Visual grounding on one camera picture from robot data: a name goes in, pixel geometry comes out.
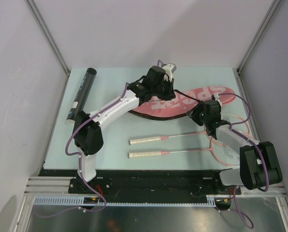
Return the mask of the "pink racket bag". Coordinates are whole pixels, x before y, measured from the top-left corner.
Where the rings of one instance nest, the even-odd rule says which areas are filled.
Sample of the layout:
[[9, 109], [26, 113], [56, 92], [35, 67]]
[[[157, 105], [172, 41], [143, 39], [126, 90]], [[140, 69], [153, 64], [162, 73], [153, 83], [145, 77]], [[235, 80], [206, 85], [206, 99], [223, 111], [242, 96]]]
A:
[[170, 101], [161, 101], [157, 97], [153, 97], [149, 102], [129, 111], [129, 113], [150, 120], [165, 121], [186, 116], [186, 113], [198, 104], [195, 99], [206, 101], [210, 100], [212, 95], [230, 93], [230, 95], [220, 97], [221, 104], [227, 105], [236, 98], [232, 89], [222, 86], [194, 88], [185, 90], [183, 93], [189, 97], [180, 93], [176, 93], [176, 98]]

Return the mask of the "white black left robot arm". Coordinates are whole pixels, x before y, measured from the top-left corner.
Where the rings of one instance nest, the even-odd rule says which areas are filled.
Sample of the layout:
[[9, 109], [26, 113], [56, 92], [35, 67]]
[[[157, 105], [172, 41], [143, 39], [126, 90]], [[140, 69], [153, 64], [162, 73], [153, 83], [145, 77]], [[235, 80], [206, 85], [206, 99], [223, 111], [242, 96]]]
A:
[[81, 177], [79, 188], [85, 193], [95, 190], [96, 154], [101, 150], [104, 140], [103, 131], [125, 113], [149, 102], [156, 97], [169, 101], [176, 97], [174, 93], [173, 73], [176, 65], [169, 63], [161, 67], [152, 66], [146, 75], [127, 83], [123, 93], [104, 107], [86, 114], [80, 112], [76, 119], [70, 141], [79, 148], [78, 174]]

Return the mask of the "pink badminton racket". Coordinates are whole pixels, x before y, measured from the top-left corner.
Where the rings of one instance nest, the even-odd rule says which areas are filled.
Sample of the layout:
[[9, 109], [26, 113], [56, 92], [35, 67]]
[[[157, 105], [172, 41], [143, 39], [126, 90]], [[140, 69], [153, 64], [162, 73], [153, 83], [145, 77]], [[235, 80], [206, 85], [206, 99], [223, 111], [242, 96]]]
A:
[[210, 152], [213, 158], [220, 164], [228, 167], [234, 167], [240, 165], [239, 154], [234, 151], [230, 146], [225, 143], [218, 142], [215, 139], [209, 137], [208, 148], [195, 148], [187, 150], [176, 151], [146, 151], [146, 152], [129, 152], [128, 157], [133, 158], [145, 158], [145, 157], [158, 157], [168, 154], [179, 154], [186, 152]]
[[[223, 120], [230, 122], [230, 123], [236, 123], [236, 122], [243, 122], [244, 121], [244, 119], [241, 116], [237, 116], [237, 115], [233, 115], [233, 114], [221, 114], [221, 118]], [[250, 128], [248, 122], [236, 124], [236, 125], [234, 125], [234, 129], [236, 129], [237, 131], [242, 132], [246, 135], [249, 135], [249, 136], [252, 135], [251, 128]], [[200, 131], [200, 132], [189, 132], [189, 133], [170, 135], [170, 136], [154, 136], [154, 137], [147, 137], [147, 138], [130, 139], [129, 144], [130, 145], [138, 145], [138, 144], [144, 144], [144, 143], [152, 143], [152, 142], [167, 140], [170, 138], [186, 137], [186, 136], [191, 136], [191, 135], [206, 135], [209, 139], [211, 139], [210, 136], [207, 135], [207, 133], [204, 129], [203, 131]]]

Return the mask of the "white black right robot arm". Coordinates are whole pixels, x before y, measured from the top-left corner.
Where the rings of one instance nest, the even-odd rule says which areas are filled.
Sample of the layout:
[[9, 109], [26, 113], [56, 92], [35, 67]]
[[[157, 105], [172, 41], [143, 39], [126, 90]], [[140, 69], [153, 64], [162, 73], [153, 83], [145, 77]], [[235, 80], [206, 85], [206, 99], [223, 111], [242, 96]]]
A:
[[230, 147], [239, 156], [238, 169], [221, 171], [220, 177], [212, 181], [212, 189], [216, 193], [225, 193], [230, 185], [265, 192], [270, 185], [282, 182], [283, 175], [274, 145], [269, 141], [255, 140], [234, 128], [246, 120], [229, 122], [224, 119], [217, 100], [202, 101], [186, 115], [197, 125], [204, 126], [208, 136]]

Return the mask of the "black shuttlecock tube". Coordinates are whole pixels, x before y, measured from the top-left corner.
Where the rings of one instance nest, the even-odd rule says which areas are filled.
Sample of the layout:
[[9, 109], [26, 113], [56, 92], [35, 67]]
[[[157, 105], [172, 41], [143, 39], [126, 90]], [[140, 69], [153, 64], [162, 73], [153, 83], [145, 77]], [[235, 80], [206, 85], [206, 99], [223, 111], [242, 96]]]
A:
[[71, 109], [67, 115], [66, 123], [74, 124], [76, 116], [83, 110], [96, 75], [97, 71], [94, 68], [88, 68], [86, 70]]

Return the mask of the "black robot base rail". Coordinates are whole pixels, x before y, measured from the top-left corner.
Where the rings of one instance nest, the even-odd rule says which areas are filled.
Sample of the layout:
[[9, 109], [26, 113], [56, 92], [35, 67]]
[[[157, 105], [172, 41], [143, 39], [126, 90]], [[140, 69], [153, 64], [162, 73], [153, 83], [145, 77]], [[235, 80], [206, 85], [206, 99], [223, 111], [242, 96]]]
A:
[[152, 171], [152, 170], [98, 170], [97, 176], [87, 185], [75, 170], [41, 170], [40, 177], [70, 177], [70, 194], [87, 194], [84, 203], [103, 202], [92, 196], [100, 193], [108, 204], [196, 204], [207, 203], [208, 195], [230, 199], [240, 194], [235, 186], [225, 186], [219, 171]]

